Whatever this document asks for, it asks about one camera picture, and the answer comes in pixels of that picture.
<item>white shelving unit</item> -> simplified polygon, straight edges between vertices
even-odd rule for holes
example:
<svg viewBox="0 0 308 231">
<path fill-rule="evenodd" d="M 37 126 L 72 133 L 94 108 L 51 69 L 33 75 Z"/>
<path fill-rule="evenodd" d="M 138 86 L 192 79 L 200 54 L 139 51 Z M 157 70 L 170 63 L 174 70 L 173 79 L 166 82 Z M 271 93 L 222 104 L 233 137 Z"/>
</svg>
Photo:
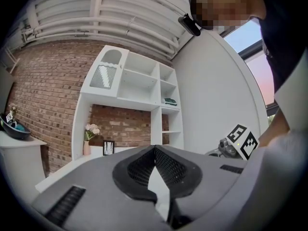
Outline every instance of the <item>white shelving unit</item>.
<svg viewBox="0 0 308 231">
<path fill-rule="evenodd" d="M 172 98 L 177 106 L 162 103 Z M 151 111 L 151 144 L 183 149 L 183 124 L 175 70 L 153 59 L 106 45 L 91 66 L 82 85 L 72 131 L 72 159 L 82 156 L 84 127 L 92 104 Z M 167 114 L 169 131 L 163 131 Z"/>
</svg>

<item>person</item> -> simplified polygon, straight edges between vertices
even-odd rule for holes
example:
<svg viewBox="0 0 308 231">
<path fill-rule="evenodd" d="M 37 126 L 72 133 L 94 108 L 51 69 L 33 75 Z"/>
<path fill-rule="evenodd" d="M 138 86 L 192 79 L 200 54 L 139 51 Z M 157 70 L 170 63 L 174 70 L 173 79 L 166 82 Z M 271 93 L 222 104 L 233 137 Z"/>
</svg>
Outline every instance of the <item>person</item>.
<svg viewBox="0 0 308 231">
<path fill-rule="evenodd" d="M 259 20 L 263 50 L 271 67 L 275 93 L 296 68 L 307 48 L 305 32 L 298 35 L 305 0 L 190 0 L 191 14 L 204 29 L 240 26 L 252 18 Z M 289 131 L 281 109 L 259 138 L 259 147 Z"/>
</svg>

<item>white wall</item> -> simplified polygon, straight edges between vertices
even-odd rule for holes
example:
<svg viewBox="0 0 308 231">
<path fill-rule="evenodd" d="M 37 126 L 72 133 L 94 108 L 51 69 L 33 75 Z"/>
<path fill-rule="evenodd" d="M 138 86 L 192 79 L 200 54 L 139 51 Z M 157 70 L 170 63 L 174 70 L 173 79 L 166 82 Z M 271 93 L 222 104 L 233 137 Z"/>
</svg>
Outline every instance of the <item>white wall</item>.
<svg viewBox="0 0 308 231">
<path fill-rule="evenodd" d="M 174 58 L 180 90 L 184 149 L 201 154 L 217 148 L 233 127 L 255 136 L 268 127 L 266 108 L 249 68 L 216 33 L 202 31 Z"/>
</svg>

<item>dark shirt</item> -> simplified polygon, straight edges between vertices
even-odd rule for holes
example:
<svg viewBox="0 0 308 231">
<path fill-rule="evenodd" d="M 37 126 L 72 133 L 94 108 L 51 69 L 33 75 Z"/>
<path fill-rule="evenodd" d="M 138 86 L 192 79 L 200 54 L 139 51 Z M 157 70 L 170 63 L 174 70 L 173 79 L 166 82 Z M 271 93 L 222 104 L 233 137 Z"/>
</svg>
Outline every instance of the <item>dark shirt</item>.
<svg viewBox="0 0 308 231">
<path fill-rule="evenodd" d="M 264 0 L 264 3 L 266 18 L 259 22 L 276 93 L 307 47 L 307 0 Z"/>
</svg>

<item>red brick wall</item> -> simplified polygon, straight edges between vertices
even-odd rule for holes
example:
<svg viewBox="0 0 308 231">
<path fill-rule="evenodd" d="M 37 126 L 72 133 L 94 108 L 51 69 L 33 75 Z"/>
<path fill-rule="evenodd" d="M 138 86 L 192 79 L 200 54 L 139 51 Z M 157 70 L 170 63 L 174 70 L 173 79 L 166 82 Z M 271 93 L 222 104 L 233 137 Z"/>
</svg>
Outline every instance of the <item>red brick wall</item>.
<svg viewBox="0 0 308 231">
<path fill-rule="evenodd" d="M 16 118 L 33 137 L 47 143 L 41 148 L 45 172 L 55 172 L 72 160 L 72 124 L 79 91 L 104 45 L 92 40 L 62 40 L 14 53 L 21 60 L 13 73 L 15 84 L 8 105 L 15 104 Z M 150 112 L 94 105 L 89 122 L 97 124 L 102 135 L 91 143 L 102 145 L 104 138 L 121 147 L 150 144 L 150 121 Z M 167 117 L 163 124 L 167 130 Z"/>
</svg>

